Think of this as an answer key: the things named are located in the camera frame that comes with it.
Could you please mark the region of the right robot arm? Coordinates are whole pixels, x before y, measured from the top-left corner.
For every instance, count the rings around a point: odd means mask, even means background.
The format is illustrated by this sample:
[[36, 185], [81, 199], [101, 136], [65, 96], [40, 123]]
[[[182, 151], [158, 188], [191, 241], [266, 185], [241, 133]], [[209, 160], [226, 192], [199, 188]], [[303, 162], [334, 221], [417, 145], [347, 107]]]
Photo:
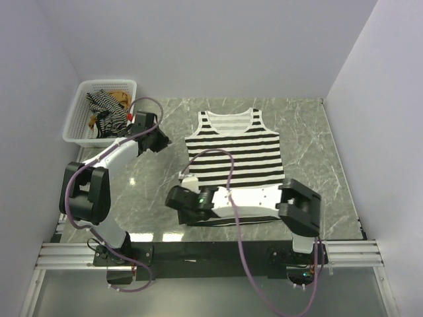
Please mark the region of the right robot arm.
[[178, 212], [180, 224], [222, 227], [282, 221], [291, 231], [290, 256], [304, 264], [320, 236], [321, 195], [295, 179], [264, 188], [208, 186], [188, 177], [171, 188], [165, 205]]

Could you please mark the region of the black white striped tank top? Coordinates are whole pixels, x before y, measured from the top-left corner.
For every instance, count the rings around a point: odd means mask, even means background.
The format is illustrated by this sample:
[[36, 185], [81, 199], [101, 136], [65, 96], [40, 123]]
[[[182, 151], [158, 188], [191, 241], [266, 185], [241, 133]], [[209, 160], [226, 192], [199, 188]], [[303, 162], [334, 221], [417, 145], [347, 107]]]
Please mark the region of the black white striped tank top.
[[189, 173], [200, 188], [264, 189], [285, 178], [280, 135], [265, 126], [259, 109], [227, 115], [201, 111], [185, 144]]

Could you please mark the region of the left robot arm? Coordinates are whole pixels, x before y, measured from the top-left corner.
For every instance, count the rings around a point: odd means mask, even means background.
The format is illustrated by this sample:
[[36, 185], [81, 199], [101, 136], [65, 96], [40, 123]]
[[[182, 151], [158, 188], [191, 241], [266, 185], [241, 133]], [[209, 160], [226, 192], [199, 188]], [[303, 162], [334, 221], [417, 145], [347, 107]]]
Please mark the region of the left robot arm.
[[161, 118], [151, 112], [136, 112], [122, 137], [97, 156], [65, 167], [59, 210], [74, 228], [87, 229], [105, 248], [116, 265], [132, 257], [130, 235], [110, 214], [110, 179], [122, 167], [146, 151], [158, 153], [170, 143], [159, 129]]

